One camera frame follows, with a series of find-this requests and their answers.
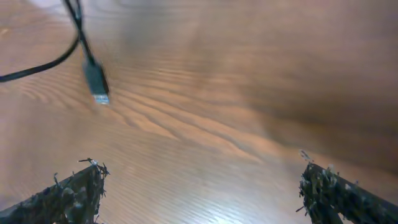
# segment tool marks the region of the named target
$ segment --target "wooden table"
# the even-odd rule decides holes
[[[397,1],[82,3],[111,104],[80,49],[0,84],[0,209],[93,157],[111,172],[101,222],[310,223],[299,149],[398,202]],[[61,1],[0,0],[0,73],[74,35]]]

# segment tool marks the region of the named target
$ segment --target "black cable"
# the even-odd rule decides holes
[[[90,63],[94,63],[94,57],[93,54],[90,51],[90,48],[88,46],[86,37],[83,32],[83,14],[81,13],[81,6],[80,6],[80,0],[75,0],[76,1],[76,10],[72,8],[72,5],[70,4],[70,0],[64,0],[65,4],[67,5],[67,9],[72,16],[72,20],[76,25],[76,28],[78,30],[78,36],[75,38],[69,49],[62,54],[59,58],[55,59],[52,62],[46,63],[44,65],[39,65],[37,67],[33,68],[28,68],[23,71],[19,72],[14,72],[11,74],[3,75],[0,76],[0,83],[2,82],[8,82],[11,80],[16,80],[18,78],[26,77],[28,75],[33,75],[38,72],[43,72],[45,70],[48,70],[50,68],[53,68],[63,61],[65,61],[71,54],[72,52],[76,49],[79,41],[82,43],[83,46],[83,51]]]

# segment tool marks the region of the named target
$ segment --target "usb connector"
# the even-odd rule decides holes
[[[93,63],[86,61],[83,64],[83,71],[96,103],[109,104],[109,87],[102,66],[95,61]]]

